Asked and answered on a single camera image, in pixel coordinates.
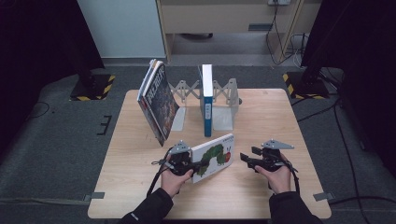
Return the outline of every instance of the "striped warning tape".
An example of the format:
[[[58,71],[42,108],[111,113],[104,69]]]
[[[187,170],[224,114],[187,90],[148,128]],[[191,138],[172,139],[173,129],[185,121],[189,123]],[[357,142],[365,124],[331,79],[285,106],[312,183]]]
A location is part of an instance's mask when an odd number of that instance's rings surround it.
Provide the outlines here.
[[[113,81],[116,76],[111,75],[108,77],[108,81],[103,89],[103,93],[101,95],[96,95],[96,96],[87,96],[87,95],[80,95],[76,96],[73,98],[70,98],[71,101],[90,101],[90,100],[103,100],[107,97],[108,92],[111,89],[111,86],[113,85]]]
[[[326,98],[325,96],[322,96],[320,94],[300,94],[300,93],[296,93],[294,91],[293,86],[291,85],[290,78],[289,78],[288,74],[283,74],[283,80],[286,83],[286,86],[288,88],[290,97],[292,99],[294,99],[294,98],[297,98],[297,99],[325,99]]]

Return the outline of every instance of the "expandable book rack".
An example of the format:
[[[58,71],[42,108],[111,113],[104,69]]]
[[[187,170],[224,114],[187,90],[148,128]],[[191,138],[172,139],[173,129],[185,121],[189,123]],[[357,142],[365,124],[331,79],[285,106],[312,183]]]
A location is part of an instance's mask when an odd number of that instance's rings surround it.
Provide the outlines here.
[[[169,84],[174,97],[179,97],[181,103],[179,110],[175,116],[172,131],[182,131],[184,118],[186,115],[187,97],[192,94],[196,99],[200,100],[201,95],[196,91],[200,80],[195,81],[192,86],[189,86],[185,80],[180,80],[174,87]],[[213,80],[213,105],[212,105],[212,127],[215,131],[231,131],[233,130],[235,114],[238,111],[240,99],[236,85],[236,79],[230,78],[228,83],[221,87],[220,84]]]

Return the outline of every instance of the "children's book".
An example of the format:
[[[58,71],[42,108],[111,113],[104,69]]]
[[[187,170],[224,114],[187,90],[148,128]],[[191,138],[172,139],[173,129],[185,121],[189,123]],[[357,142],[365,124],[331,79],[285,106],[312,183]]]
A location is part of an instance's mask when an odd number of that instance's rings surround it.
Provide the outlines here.
[[[202,116],[204,119],[204,135],[210,137],[212,135],[212,108],[213,108],[213,80],[212,80],[212,64],[202,65],[202,90],[200,94],[200,103]]]
[[[191,161],[202,161],[207,165],[192,176],[192,183],[196,183],[233,163],[233,134],[229,133],[191,148]]]
[[[169,87],[165,65],[151,60],[140,87],[137,102],[161,146],[168,138],[179,106]]]

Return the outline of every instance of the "black jacket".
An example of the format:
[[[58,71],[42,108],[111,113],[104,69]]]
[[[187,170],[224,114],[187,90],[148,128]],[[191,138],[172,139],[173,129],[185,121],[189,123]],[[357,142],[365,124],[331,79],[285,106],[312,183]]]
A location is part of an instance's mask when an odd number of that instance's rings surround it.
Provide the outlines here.
[[[173,206],[172,198],[163,189],[157,189],[137,208],[125,215],[119,224],[159,224]],[[298,193],[291,191],[270,198],[271,219],[274,224],[319,224],[318,217],[311,214]]]

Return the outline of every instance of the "power strip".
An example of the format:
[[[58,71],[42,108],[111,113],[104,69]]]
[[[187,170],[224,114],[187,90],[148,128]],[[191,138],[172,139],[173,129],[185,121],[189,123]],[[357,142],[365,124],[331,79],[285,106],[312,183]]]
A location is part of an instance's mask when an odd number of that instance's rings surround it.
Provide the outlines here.
[[[288,6],[290,5],[290,0],[268,0],[268,6]]]

